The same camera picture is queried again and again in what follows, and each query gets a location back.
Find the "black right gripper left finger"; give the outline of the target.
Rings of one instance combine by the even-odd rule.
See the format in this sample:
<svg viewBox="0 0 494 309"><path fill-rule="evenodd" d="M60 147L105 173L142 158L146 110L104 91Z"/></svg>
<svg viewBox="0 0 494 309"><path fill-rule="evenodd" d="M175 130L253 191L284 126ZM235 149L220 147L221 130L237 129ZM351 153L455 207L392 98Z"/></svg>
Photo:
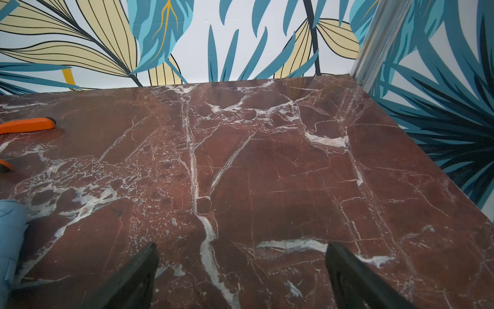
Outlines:
<svg viewBox="0 0 494 309"><path fill-rule="evenodd" d="M159 254L149 243L110 277L79 308L150 308Z"/></svg>

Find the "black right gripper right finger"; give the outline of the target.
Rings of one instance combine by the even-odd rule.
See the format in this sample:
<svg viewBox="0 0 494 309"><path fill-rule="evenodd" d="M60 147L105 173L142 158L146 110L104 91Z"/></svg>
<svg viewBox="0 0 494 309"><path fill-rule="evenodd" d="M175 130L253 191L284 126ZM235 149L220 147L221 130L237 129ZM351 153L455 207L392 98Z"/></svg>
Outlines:
<svg viewBox="0 0 494 309"><path fill-rule="evenodd" d="M346 247L329 243L325 253L338 308L414 308Z"/></svg>

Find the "light blue folded umbrella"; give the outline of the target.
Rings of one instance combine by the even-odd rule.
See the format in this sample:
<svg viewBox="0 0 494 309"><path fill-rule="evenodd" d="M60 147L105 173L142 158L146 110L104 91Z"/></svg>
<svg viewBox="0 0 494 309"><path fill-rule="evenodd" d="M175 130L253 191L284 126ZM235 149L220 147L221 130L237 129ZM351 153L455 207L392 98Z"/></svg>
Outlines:
<svg viewBox="0 0 494 309"><path fill-rule="evenodd" d="M13 200L1 200L1 308L14 286L26 225L26 208Z"/></svg>

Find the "orange handled pliers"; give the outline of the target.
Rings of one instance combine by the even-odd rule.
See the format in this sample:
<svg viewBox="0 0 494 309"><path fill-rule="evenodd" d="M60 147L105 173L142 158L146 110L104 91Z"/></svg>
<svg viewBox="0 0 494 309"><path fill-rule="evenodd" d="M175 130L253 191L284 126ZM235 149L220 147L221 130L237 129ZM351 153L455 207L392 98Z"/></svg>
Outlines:
<svg viewBox="0 0 494 309"><path fill-rule="evenodd" d="M56 121L51 117L29 118L1 124L1 135L52 130Z"/></svg>

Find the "aluminium frame post right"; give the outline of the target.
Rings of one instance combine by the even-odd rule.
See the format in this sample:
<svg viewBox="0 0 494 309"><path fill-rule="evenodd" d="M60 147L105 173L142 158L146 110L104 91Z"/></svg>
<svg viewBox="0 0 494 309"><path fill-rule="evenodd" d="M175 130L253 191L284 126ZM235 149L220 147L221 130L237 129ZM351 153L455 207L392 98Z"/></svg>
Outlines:
<svg viewBox="0 0 494 309"><path fill-rule="evenodd" d="M378 1L363 45L352 67L352 78L367 93L371 91L412 1Z"/></svg>

